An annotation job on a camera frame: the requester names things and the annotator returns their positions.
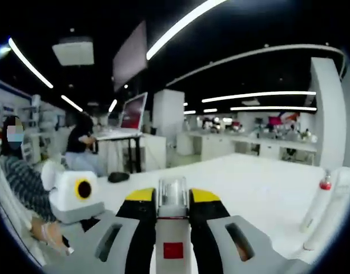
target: woman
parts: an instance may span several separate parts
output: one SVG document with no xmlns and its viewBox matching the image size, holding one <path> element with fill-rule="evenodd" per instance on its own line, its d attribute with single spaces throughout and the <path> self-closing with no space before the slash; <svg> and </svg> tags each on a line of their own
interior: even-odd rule
<svg viewBox="0 0 350 274">
<path fill-rule="evenodd" d="M 77 117 L 76 126 L 68 138 L 65 157 L 71 170 L 92 171 L 101 177 L 105 176 L 105 172 L 99 164 L 98 156 L 89 151 L 96 142 L 96 139 L 91 136 L 93 126 L 94 123 L 88 115 L 80 114 Z"/>
<path fill-rule="evenodd" d="M 32 235 L 68 255 L 68 242 L 60 233 L 59 225 L 51 211 L 49 192 L 44 190 L 40 174 L 22 159 L 22 141 L 21 121 L 16 116 L 7 117 L 2 129 L 0 156 L 6 180 L 16 198 L 29 210 Z"/>
</svg>

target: bottle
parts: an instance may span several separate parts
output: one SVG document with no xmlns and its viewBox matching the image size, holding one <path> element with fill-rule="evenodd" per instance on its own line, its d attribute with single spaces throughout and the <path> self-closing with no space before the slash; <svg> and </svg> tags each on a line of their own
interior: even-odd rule
<svg viewBox="0 0 350 274">
<path fill-rule="evenodd" d="M 319 183 L 319 187 L 315 197 L 313 198 L 312 204 L 301 222 L 300 232 L 304 233 L 312 227 L 317 226 L 317 223 L 319 222 L 331 196 L 331 188 L 331 172 L 326 170 L 323 180 Z"/>
</svg>

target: computer mouse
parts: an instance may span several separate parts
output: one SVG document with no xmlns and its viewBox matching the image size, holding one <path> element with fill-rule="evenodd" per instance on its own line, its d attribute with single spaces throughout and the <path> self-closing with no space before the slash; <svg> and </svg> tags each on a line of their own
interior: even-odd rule
<svg viewBox="0 0 350 274">
<path fill-rule="evenodd" d="M 110 183 L 119 183 L 128 179 L 129 174 L 124 172 L 112 172 L 107 178 Z"/>
</svg>

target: ceiling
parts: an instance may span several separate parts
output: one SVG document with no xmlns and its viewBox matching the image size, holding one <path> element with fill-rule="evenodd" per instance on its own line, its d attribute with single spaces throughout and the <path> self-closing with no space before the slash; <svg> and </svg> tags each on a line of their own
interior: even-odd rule
<svg viewBox="0 0 350 274">
<path fill-rule="evenodd" d="M 172 38 L 142 71 L 128 82 L 128 89 L 113 91 L 112 59 L 120 46 L 145 20 L 148 47 L 202 0 L 110 1 L 80 7 L 16 7 L 9 11 L 9 24 L 1 23 L 0 44 L 9 35 L 30 63 L 47 78 L 46 87 L 12 52 L 0 61 L 0 79 L 29 94 L 66 110 L 74 110 L 61 99 L 66 95 L 87 112 L 106 112 L 113 99 L 122 103 L 139 90 L 148 91 L 147 109 L 152 95 L 166 84 L 194 69 L 236 54 L 271 46 L 308 43 L 340 48 L 331 31 L 328 13 L 321 12 L 314 1 L 228 0 L 193 21 Z M 61 38 L 90 36 L 94 43 L 95 64 L 62 67 L 52 45 Z M 307 91 L 310 58 L 329 57 L 338 70 L 340 54 L 322 50 L 288 50 L 258 54 L 204 70 L 168 88 L 184 91 L 186 110 L 202 112 L 217 108 L 242 106 L 243 100 L 201 103 L 215 96 L 261 91 Z M 93 109 L 88 102 L 98 102 Z M 305 95 L 265 96 L 262 106 L 303 106 Z"/>
</svg>

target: striped shirt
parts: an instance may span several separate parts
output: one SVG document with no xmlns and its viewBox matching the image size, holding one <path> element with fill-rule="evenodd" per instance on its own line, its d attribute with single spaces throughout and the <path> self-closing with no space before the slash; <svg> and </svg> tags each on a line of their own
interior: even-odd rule
<svg viewBox="0 0 350 274">
<path fill-rule="evenodd" d="M 24 207 L 37 213 L 44 221 L 55 221 L 49 191 L 43 188 L 40 173 L 15 156 L 1 156 L 0 164 L 13 194 Z"/>
</svg>

